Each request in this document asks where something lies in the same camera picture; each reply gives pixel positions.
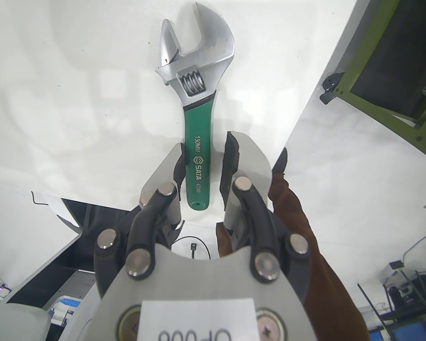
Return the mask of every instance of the black curved linkage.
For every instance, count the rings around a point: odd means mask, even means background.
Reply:
[[[143,247],[150,252],[152,265],[146,277],[152,273],[155,265],[155,243],[170,247],[172,234],[176,232],[165,216],[170,203],[176,196],[177,191],[169,196],[161,195],[156,191],[144,209],[140,206],[135,207],[114,226],[117,237],[111,247],[103,250],[95,243],[93,265],[101,298],[124,266],[128,253],[136,248]]]
[[[267,206],[265,206],[262,197],[254,185],[251,185],[248,191],[242,191],[237,188],[235,182],[233,182],[232,191],[240,201],[242,211],[249,225],[249,238],[251,244],[251,259],[249,266],[251,273],[258,281],[268,282],[258,274],[254,264],[256,255],[263,251],[271,252],[279,259],[278,241],[276,239],[273,223],[268,217]]]
[[[311,252],[309,248],[305,254],[295,252],[289,242],[291,230],[270,210],[268,210],[268,214],[273,221],[278,239],[281,271],[289,280],[299,300],[303,302],[306,298],[311,274]]]
[[[232,184],[232,191],[240,201],[243,215],[247,223],[249,245],[251,247],[250,270],[254,278],[260,282],[268,282],[262,278],[254,265],[256,255],[269,251],[275,255],[282,273],[289,280],[301,302],[304,301],[309,286],[311,257],[308,250],[298,254],[290,245],[289,228],[270,210],[267,209],[257,189],[252,185],[250,190],[239,190]]]
[[[172,200],[174,200],[176,196],[176,189],[168,196],[164,196],[156,190],[147,205],[132,222],[127,241],[126,257],[130,252],[139,248],[148,250],[151,256],[149,269],[145,274],[136,277],[136,280],[143,280],[153,272],[155,267],[155,243],[158,227],[168,222],[167,218],[164,216],[166,215],[170,203],[172,203]]]
[[[124,218],[120,220],[114,230],[117,237],[113,246],[103,250],[95,243],[93,252],[93,267],[95,270],[96,285],[101,298],[106,293],[115,276],[125,264],[126,243],[132,221],[141,211],[140,206],[129,211]]]

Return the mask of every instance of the black bracket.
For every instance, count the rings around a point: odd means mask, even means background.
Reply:
[[[334,73],[329,75],[325,81],[322,82],[322,88],[325,91],[322,95],[320,95],[320,100],[323,104],[328,104],[331,100],[333,100],[336,96],[333,94],[334,89],[338,86],[341,78],[343,77],[344,72],[342,73]]]

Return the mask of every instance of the brown leather glove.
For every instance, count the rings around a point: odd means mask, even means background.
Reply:
[[[367,341],[366,323],[354,305],[336,273],[320,254],[317,240],[301,208],[297,196],[289,189],[283,174],[273,174],[268,197],[273,202],[274,214],[293,233],[301,234],[311,250],[311,274],[304,302],[319,341]],[[229,234],[223,223],[216,224],[219,256],[232,252]]]

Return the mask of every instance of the green wrench handle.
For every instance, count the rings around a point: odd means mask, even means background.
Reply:
[[[188,109],[185,107],[186,198],[196,211],[210,203],[210,137],[213,98]]]

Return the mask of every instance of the metal bolt head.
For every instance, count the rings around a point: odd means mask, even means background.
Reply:
[[[172,182],[164,182],[158,187],[158,191],[161,195],[169,196],[175,191],[175,186]]]
[[[256,315],[260,341],[285,340],[284,326],[272,311],[262,309],[258,310]]]
[[[117,232],[114,229],[106,229],[101,232],[96,240],[99,248],[106,250],[109,247],[112,247],[117,238]]]
[[[149,268],[151,255],[147,249],[135,249],[129,253],[125,261],[125,270],[131,277],[143,275]]]
[[[279,277],[279,261],[271,252],[258,253],[254,258],[254,265],[260,277],[268,281],[275,281]]]
[[[153,194],[151,192],[145,192],[140,195],[139,204],[141,207],[145,207],[147,203],[150,201]]]
[[[241,191],[248,191],[252,186],[251,180],[248,177],[238,177],[234,183]]]
[[[303,237],[300,234],[293,233],[289,237],[290,245],[294,249],[294,252],[304,255],[307,253],[307,250],[309,248],[309,244],[307,243],[307,240],[305,237]]]

